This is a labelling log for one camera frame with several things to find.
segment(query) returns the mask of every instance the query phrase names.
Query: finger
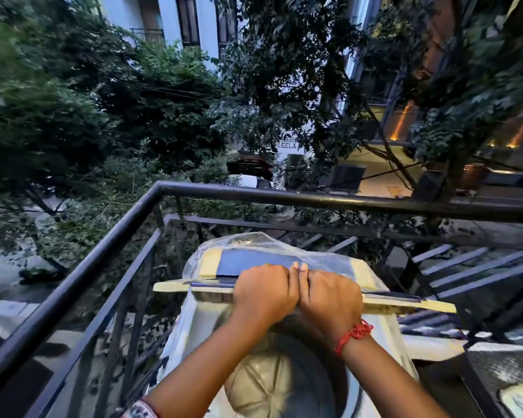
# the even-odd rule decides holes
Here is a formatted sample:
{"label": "finger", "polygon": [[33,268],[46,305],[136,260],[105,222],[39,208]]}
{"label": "finger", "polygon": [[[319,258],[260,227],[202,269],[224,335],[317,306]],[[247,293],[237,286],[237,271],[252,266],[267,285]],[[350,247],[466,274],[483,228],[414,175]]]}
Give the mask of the finger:
{"label": "finger", "polygon": [[298,262],[289,268],[289,296],[298,301]]}
{"label": "finger", "polygon": [[298,293],[301,304],[310,302],[310,285],[308,283],[308,264],[303,263],[298,271]]}

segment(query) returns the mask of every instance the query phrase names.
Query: red bracelet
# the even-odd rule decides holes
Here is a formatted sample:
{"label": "red bracelet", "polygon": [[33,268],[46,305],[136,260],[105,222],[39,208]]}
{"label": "red bracelet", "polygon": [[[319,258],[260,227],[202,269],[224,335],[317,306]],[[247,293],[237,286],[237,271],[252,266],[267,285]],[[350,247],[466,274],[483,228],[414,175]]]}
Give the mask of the red bracelet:
{"label": "red bracelet", "polygon": [[340,355],[343,351],[343,347],[349,342],[351,338],[362,339],[363,337],[368,336],[373,328],[374,326],[368,324],[365,320],[363,320],[362,324],[353,325],[352,328],[349,331],[347,331],[347,333],[345,333],[343,337],[341,337],[341,340],[339,340],[339,343],[335,348],[335,353],[337,353],[337,355]]}

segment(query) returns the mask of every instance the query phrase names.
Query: forearm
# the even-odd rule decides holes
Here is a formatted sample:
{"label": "forearm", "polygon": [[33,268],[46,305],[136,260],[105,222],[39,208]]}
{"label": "forearm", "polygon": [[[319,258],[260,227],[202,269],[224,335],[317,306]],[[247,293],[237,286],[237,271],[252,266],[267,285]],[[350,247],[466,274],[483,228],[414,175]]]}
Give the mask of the forearm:
{"label": "forearm", "polygon": [[372,337],[351,339],[343,359],[383,418],[448,418],[435,400]]}
{"label": "forearm", "polygon": [[160,418],[201,418],[230,373],[264,331],[232,314],[147,395]]}

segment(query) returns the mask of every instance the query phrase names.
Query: black handrail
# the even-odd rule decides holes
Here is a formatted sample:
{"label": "black handrail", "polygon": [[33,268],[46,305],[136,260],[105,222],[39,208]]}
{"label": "black handrail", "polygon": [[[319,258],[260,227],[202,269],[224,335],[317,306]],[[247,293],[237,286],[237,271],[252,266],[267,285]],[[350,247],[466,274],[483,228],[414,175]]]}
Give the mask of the black handrail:
{"label": "black handrail", "polygon": [[133,233],[137,231],[163,194],[176,197],[211,198],[286,206],[523,223],[522,206],[495,206],[480,203],[426,203],[410,199],[396,200],[371,197],[347,198],[323,193],[296,193],[217,184],[156,182],[77,265],[62,284],[4,341],[0,347],[0,390],[50,335],[65,312],[96,280],[110,258],[118,253]]}

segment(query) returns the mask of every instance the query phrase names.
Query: window frame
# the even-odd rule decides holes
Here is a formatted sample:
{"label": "window frame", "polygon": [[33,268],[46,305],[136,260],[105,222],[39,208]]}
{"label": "window frame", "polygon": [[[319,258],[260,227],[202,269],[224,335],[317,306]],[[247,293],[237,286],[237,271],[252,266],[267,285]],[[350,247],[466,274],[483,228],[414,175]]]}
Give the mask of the window frame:
{"label": "window frame", "polygon": [[[226,42],[221,42],[221,27],[219,25],[219,16],[220,13],[222,13],[219,10],[219,1],[220,0],[214,0],[215,4],[215,16],[217,19],[217,47],[219,50],[219,60],[223,58],[224,50],[227,44],[230,41],[229,37],[229,17],[225,15],[225,35],[226,35]],[[234,2],[234,36],[238,34],[238,6],[237,6],[237,0],[232,0]]]}
{"label": "window frame", "polygon": [[[184,41],[184,34],[183,34],[183,27],[182,27],[182,16],[181,16],[181,11],[180,11],[180,3],[178,2],[179,0],[175,0],[176,2],[176,11],[177,11],[177,14],[178,14],[178,23],[180,24],[180,39],[182,41],[182,46],[183,47],[193,47],[193,46],[198,46],[198,47],[201,47],[201,43],[200,43],[200,24],[197,20],[197,6],[196,6],[196,0],[192,0],[193,3],[194,3],[194,25],[196,26],[196,34],[197,34],[197,41],[189,41],[189,42],[186,42]],[[190,17],[190,13],[189,13],[189,9],[188,9],[188,0],[184,0],[184,6],[185,6],[185,14],[186,14],[186,19],[188,21],[188,35],[190,37],[190,40],[192,39],[192,35],[194,34],[192,32],[192,18]]]}

